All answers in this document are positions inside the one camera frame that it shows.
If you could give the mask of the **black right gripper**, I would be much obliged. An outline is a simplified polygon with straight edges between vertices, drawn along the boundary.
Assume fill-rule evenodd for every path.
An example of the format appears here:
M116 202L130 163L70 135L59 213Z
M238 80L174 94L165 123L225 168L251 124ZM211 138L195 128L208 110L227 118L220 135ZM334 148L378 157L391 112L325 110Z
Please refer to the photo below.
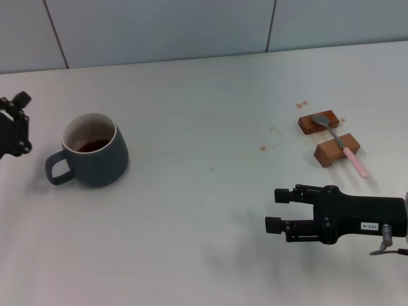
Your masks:
M266 232L284 233L286 242L322 242L333 245L349 234L382 235L382 227L391 227L394 237L405 237L408 213L402 198L351 196L338 187L297 184L292 190L275 189L276 203L314 203L314 221L282 220L265 217Z

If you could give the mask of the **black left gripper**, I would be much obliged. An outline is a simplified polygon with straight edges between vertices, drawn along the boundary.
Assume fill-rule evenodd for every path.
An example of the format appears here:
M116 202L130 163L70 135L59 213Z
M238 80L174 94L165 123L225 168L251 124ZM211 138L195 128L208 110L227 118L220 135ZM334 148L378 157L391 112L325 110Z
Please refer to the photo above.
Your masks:
M31 101L30 95L25 91L18 93L11 101L7 98L0 98L0 111L12 111L14 109L14 123L17 134L17 147L15 148L15 136L13 121L4 113L0 112L0 159L5 154L15 157L30 153L32 149L29 141L29 117L24 113L24 108Z

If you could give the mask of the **pink handled metal spoon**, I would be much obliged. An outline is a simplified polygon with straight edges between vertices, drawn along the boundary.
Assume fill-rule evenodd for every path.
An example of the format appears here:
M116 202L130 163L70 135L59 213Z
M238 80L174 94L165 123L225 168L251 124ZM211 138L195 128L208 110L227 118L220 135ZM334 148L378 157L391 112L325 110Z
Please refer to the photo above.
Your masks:
M355 156L355 154L349 149L349 147L345 146L342 140L333 132L332 128L330 127L330 120L328 117L324 115L313 115L311 120L316 124L320 124L327 128L330 134L333 136L333 139L337 142L337 145L343 151L345 156L350 160L354 169L358 173L358 175L363 178L368 178L368 170L364 167L364 165L360 162L360 160Z

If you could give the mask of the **grey ceramic mug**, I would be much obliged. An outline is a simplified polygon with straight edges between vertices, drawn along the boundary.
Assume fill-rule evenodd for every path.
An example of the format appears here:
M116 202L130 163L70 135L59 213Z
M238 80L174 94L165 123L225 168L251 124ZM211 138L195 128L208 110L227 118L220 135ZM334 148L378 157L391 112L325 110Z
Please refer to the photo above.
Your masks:
M110 143L96 152L75 151L97 139L109 139ZM62 150L46 160L45 173L54 186L77 179L89 187L105 187L119 179L128 164L128 148L118 125L106 115L87 113L67 125L62 136Z

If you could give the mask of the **light brown notched wooden block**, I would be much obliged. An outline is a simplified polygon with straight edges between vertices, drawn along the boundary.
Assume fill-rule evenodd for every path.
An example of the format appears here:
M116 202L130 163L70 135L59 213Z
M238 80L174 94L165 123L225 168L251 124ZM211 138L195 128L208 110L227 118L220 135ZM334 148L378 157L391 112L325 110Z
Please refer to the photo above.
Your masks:
M356 154L359 151L360 144L352 134L348 133L340 136L339 138L343 142L343 144L351 150L353 154ZM338 143L334 139L332 139L320 143L315 149L314 157L323 168L327 168L338 160L345 159L346 155L339 147Z

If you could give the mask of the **dark coffee liquid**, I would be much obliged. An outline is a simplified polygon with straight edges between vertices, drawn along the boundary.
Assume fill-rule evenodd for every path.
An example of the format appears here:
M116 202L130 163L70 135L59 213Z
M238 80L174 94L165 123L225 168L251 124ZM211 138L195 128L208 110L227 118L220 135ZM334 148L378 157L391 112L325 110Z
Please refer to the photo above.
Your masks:
M91 153L105 148L110 143L109 139L97 139L86 142L75 151L78 153Z

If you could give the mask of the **dark brown wooden block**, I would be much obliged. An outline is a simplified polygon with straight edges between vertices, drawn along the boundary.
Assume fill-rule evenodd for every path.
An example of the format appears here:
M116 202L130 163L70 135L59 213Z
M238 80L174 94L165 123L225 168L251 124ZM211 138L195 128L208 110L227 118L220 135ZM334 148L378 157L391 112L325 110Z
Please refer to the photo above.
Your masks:
M331 128L336 128L339 125L339 119L331 110L319 112L314 115L324 115L325 117L327 117ZM305 135L310 135L313 133L317 133L317 132L326 130L325 126L315 123L312 120L312 116L313 114L306 115L298 119L298 125Z

